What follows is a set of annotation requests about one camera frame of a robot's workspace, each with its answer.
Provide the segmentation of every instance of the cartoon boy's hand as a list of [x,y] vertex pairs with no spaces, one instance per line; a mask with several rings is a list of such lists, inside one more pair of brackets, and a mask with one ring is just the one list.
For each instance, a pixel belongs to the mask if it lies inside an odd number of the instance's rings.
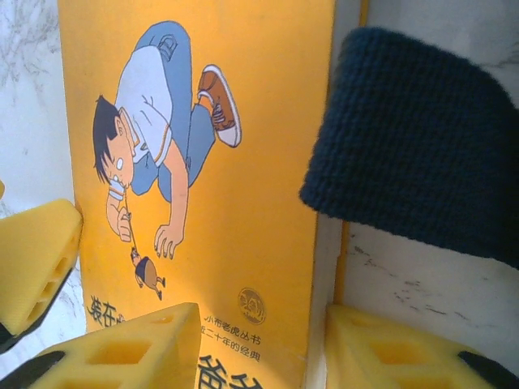
[[130,215],[125,207],[122,207],[119,211],[117,229],[119,231],[119,237],[123,242],[131,242]]
[[184,240],[184,228],[175,224],[166,224],[159,227],[155,235],[155,251],[160,258],[169,256],[173,259],[175,248]]

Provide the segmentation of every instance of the marble surface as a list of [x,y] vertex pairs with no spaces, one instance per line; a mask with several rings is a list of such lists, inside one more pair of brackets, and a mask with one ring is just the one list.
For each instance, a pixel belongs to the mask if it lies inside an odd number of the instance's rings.
[[[519,105],[517,0],[371,0],[369,25],[469,58]],[[519,374],[519,271],[352,224],[347,304],[468,344]]]
[[[62,77],[56,0],[0,0],[0,217],[73,200]],[[42,326],[0,356],[0,378],[85,328],[78,265]]]
[[[371,0],[369,24],[472,58],[517,105],[517,0]],[[0,0],[0,118],[0,217],[73,200],[56,0]],[[519,272],[366,226],[350,232],[346,303],[472,345],[519,374]],[[76,268],[41,328],[0,356],[0,378],[84,332]]]

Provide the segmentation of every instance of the dark blue knit fabric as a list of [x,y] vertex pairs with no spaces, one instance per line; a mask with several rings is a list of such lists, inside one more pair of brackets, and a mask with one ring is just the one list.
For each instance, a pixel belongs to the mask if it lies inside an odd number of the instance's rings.
[[519,268],[519,113],[464,58],[382,28],[345,39],[300,196],[326,215]]

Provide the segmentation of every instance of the cartoon illustration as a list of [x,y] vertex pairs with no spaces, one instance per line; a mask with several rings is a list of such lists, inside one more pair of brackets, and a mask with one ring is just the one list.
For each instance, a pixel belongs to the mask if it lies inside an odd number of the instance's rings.
[[145,284],[157,293],[159,300],[162,300],[162,291],[159,290],[157,284],[162,284],[162,287],[165,288],[165,277],[160,278],[152,260],[148,257],[141,258],[135,247],[131,249],[130,256],[131,262],[135,266],[135,279],[139,287],[142,288]]
[[157,181],[170,213],[157,229],[154,247],[157,256],[171,259],[184,238],[189,189],[216,138],[230,147],[242,139],[237,107],[220,68],[203,69],[194,106],[191,76],[187,32],[175,22],[155,24],[124,67],[114,104],[101,95],[93,120],[94,166],[100,180],[109,183],[111,229],[123,242],[132,241],[127,190],[144,195]]

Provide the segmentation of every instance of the yellow foam piece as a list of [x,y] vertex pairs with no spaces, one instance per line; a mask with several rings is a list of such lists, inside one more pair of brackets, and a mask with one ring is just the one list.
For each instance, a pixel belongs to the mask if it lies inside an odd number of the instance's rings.
[[0,220],[3,336],[38,324],[75,265],[81,228],[81,215],[65,199]]
[[30,387],[193,389],[200,325],[198,305],[184,303],[58,344],[40,356],[65,356]]
[[329,306],[328,389],[491,389],[462,344],[347,306]]

